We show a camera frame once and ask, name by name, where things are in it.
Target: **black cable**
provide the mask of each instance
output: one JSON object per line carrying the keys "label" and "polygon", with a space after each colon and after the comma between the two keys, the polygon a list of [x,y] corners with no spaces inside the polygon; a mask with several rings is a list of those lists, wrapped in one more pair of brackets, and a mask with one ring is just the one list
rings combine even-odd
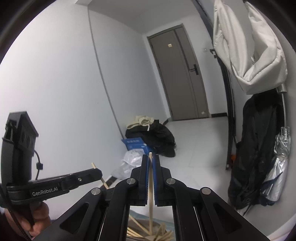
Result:
{"label": "black cable", "polygon": [[34,152],[36,153],[37,158],[38,158],[38,162],[36,163],[36,168],[37,168],[38,171],[37,171],[37,175],[36,175],[36,178],[35,178],[35,180],[37,180],[38,176],[39,176],[39,171],[43,170],[43,164],[40,162],[40,157],[39,157],[37,151],[34,150]]}
{"label": "black cable", "polygon": [[26,241],[31,241],[31,238],[27,235],[27,233],[25,232],[25,230],[20,225],[20,222],[16,218],[16,216],[15,216],[13,210],[12,210],[12,207],[11,207],[10,203],[6,200],[1,185],[0,185],[0,196],[2,197],[3,201],[5,202],[5,207],[7,208],[8,212],[10,213],[13,221],[15,222],[15,224],[16,224],[17,228],[19,229],[19,231],[21,232],[21,235],[23,236],[23,238]]}

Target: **pile of clothes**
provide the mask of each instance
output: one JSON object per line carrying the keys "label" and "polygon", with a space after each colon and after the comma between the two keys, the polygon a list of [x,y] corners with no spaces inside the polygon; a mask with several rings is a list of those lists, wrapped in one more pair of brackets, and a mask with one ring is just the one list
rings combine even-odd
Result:
{"label": "pile of clothes", "polygon": [[127,126],[126,138],[141,137],[155,154],[174,157],[175,138],[159,120],[148,116],[136,116],[135,121]]}

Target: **door panel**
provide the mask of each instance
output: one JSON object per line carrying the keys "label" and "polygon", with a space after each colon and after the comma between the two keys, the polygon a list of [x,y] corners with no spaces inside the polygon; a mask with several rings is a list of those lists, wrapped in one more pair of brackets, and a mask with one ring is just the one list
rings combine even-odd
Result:
{"label": "door panel", "polygon": [[181,47],[183,49],[184,55],[187,60],[186,63],[187,63],[188,71],[190,73],[190,78],[191,78],[191,82],[194,90],[198,116],[199,118],[207,118],[210,115],[207,108],[207,98],[205,94],[205,88],[203,85],[202,77],[200,74],[200,70],[199,70],[198,63],[195,58],[193,49],[185,33],[185,30],[183,28],[177,28],[175,31],[177,33],[177,36],[181,43]]}
{"label": "door panel", "polygon": [[198,118],[188,67],[174,30],[150,39],[173,120]]}

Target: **metal screw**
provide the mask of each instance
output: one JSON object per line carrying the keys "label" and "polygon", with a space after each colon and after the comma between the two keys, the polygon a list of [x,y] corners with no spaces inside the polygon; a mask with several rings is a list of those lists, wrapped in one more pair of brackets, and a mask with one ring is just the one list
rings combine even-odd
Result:
{"label": "metal screw", "polygon": [[127,184],[134,184],[136,180],[134,178],[129,178],[126,180]]}
{"label": "metal screw", "polygon": [[99,189],[99,188],[94,188],[94,189],[92,189],[91,193],[92,193],[93,195],[98,195],[98,194],[101,193],[101,189]]}
{"label": "metal screw", "polygon": [[202,193],[203,193],[204,195],[209,195],[209,194],[211,193],[211,189],[209,189],[209,188],[203,188],[203,189],[202,189]]}
{"label": "metal screw", "polygon": [[173,179],[173,178],[168,178],[167,179],[167,184],[174,184],[175,182],[176,182],[176,180]]}

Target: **door frame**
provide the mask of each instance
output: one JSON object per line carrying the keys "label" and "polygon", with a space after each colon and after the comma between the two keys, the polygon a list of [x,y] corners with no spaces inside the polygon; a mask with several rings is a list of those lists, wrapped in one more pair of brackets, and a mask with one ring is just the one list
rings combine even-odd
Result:
{"label": "door frame", "polygon": [[[197,58],[196,58],[196,55],[195,55],[195,52],[194,52],[194,49],[193,49],[192,43],[191,43],[190,38],[189,38],[189,36],[188,36],[188,33],[187,33],[187,31],[186,31],[186,28],[185,28],[184,24],[179,24],[179,25],[176,25],[176,26],[174,26],[174,27],[171,27],[171,28],[168,28],[168,29],[162,30],[162,31],[160,31],[160,32],[158,32],[158,33],[155,33],[155,34],[153,34],[153,35],[147,37],[148,42],[149,42],[149,45],[150,45],[150,48],[151,48],[151,51],[152,51],[152,53],[153,53],[153,57],[154,57],[154,60],[155,60],[155,63],[156,63],[157,69],[158,69],[158,73],[159,73],[159,76],[160,76],[160,79],[161,79],[161,83],[162,83],[162,85],[163,85],[163,89],[164,89],[164,92],[165,92],[165,98],[166,98],[166,101],[167,101],[167,103],[168,103],[168,107],[169,107],[169,111],[170,111],[171,120],[173,121],[174,119],[173,119],[173,114],[172,114],[172,110],[171,110],[171,106],[170,106],[170,101],[169,101],[169,99],[168,99],[168,94],[167,94],[167,90],[166,90],[166,87],[165,87],[165,84],[164,84],[164,81],[163,81],[163,76],[162,76],[162,74],[161,74],[160,67],[159,67],[159,64],[158,64],[158,61],[157,61],[157,58],[156,58],[156,54],[155,54],[155,52],[154,52],[154,49],[153,49],[153,46],[152,46],[152,44],[151,44],[150,39],[152,39],[152,38],[154,38],[154,37],[156,37],[156,36],[159,36],[159,35],[161,35],[161,34],[164,34],[164,33],[170,32],[170,31],[172,31],[172,30],[178,29],[178,28],[183,28],[183,29],[184,29],[184,32],[185,32],[185,34],[186,34],[186,36],[187,36],[187,39],[188,39],[189,44],[190,44],[190,47],[191,47],[191,49],[192,49],[192,52],[193,52],[193,55],[194,55],[194,59],[195,59],[195,62],[196,62],[196,66],[197,66],[198,72],[200,73],[200,79],[201,79],[201,83],[202,83],[202,87],[203,87],[203,92],[204,92],[204,95],[205,95],[206,110],[207,110],[207,115],[208,115],[208,117],[204,117],[204,118],[210,118],[209,108],[208,108],[208,104],[207,104],[207,95],[206,95],[206,92],[205,92],[205,86],[204,86],[204,83],[203,83],[203,79],[202,79],[202,74],[201,74],[201,71],[200,71],[200,67],[199,67],[199,64],[198,64],[198,61],[197,61]],[[184,51],[183,51],[183,48],[182,48],[181,43],[180,43],[180,46],[181,46],[181,51],[182,51],[182,53],[183,53],[183,55],[184,55],[184,58],[185,58],[185,61],[186,61],[186,56],[185,56],[185,54],[184,54]]]}

